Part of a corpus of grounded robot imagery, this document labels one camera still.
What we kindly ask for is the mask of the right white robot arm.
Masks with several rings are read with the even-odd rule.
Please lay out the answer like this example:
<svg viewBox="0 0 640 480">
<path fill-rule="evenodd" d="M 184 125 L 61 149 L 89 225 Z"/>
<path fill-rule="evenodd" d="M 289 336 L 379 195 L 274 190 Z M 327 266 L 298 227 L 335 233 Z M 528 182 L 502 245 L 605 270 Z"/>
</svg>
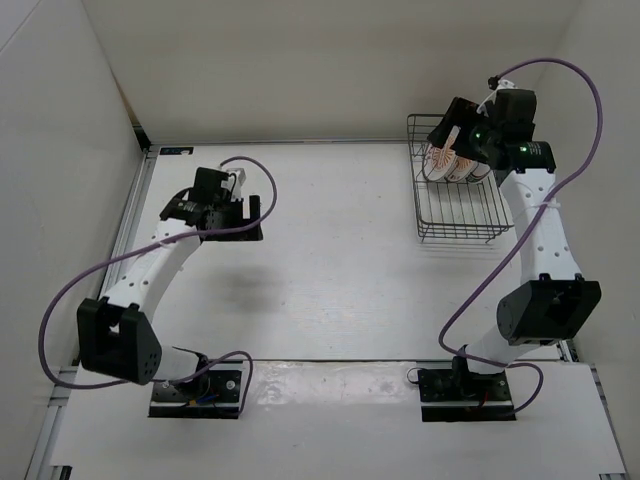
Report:
<svg viewBox="0 0 640 480">
<path fill-rule="evenodd" d="M 496 324 L 461 347 L 449 387 L 470 400 L 522 355 L 573 338 L 601 299 L 597 281 L 574 260 L 553 191 L 556 163 L 548 143 L 533 138 L 533 91 L 501 89 L 488 107 L 456 97 L 429 134 L 434 147 L 489 167 L 507 201 L 517 236 L 521 284 L 497 304 Z"/>
</svg>

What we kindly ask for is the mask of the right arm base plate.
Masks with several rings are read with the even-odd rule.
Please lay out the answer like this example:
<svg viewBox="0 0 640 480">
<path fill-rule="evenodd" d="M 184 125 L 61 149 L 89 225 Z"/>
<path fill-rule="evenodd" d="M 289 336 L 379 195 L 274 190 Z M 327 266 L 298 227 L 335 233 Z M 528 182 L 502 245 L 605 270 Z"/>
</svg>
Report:
<svg viewBox="0 0 640 480">
<path fill-rule="evenodd" d="M 424 423 L 515 421 L 506 374 L 469 373 L 465 366 L 416 366 L 406 379 L 419 391 Z"/>
</svg>

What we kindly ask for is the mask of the orange sunburst plate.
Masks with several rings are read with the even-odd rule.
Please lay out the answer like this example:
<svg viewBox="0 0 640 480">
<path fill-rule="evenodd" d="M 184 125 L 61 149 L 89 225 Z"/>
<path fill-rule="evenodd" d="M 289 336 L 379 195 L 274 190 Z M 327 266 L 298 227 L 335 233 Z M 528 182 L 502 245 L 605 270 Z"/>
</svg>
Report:
<svg viewBox="0 0 640 480">
<path fill-rule="evenodd" d="M 457 163 L 456 152 L 452 146 L 458 136 L 459 128 L 454 126 L 443 147 L 429 145 L 422 167 L 423 177 L 430 182 L 445 181 Z"/>
<path fill-rule="evenodd" d="M 446 176 L 446 181 L 458 183 L 464 181 L 476 167 L 476 162 L 464 157 L 457 157 L 454 168 Z"/>
</svg>

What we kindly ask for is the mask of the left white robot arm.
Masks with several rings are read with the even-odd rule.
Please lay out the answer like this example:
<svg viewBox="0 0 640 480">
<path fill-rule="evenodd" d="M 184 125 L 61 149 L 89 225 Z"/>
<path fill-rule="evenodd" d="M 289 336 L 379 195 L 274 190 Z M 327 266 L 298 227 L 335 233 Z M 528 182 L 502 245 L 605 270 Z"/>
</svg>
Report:
<svg viewBox="0 0 640 480">
<path fill-rule="evenodd" d="M 158 248 L 137 256 L 101 299 L 81 303 L 77 325 L 84 369 L 139 385 L 175 381 L 188 400 L 206 395 L 210 377 L 201 369 L 203 355 L 161 345 L 152 320 L 170 283 L 202 243 L 261 240 L 254 223 L 260 198 L 242 196 L 245 179 L 241 168 L 198 168 L 193 186 L 162 210 L 153 235 Z"/>
</svg>

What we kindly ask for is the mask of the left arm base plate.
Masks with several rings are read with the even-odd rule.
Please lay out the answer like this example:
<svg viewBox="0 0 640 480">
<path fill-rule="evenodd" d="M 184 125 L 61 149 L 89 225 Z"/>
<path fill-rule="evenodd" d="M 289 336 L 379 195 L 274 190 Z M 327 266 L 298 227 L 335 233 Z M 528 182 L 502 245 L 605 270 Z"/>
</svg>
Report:
<svg viewBox="0 0 640 480">
<path fill-rule="evenodd" d="M 210 370 L 195 386 L 154 385 L 148 417 L 156 419 L 237 419 L 245 370 L 239 363 Z"/>
</svg>

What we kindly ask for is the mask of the green red ring plate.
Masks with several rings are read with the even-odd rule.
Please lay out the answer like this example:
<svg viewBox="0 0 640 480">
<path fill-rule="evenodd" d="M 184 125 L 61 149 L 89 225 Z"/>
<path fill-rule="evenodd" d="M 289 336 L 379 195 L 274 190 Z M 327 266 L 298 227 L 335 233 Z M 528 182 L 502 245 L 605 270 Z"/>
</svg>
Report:
<svg viewBox="0 0 640 480">
<path fill-rule="evenodd" d="M 487 164 L 478 162 L 475 168 L 466 177 L 466 181 L 468 183 L 481 182 L 490 172 L 491 168 Z"/>
</svg>

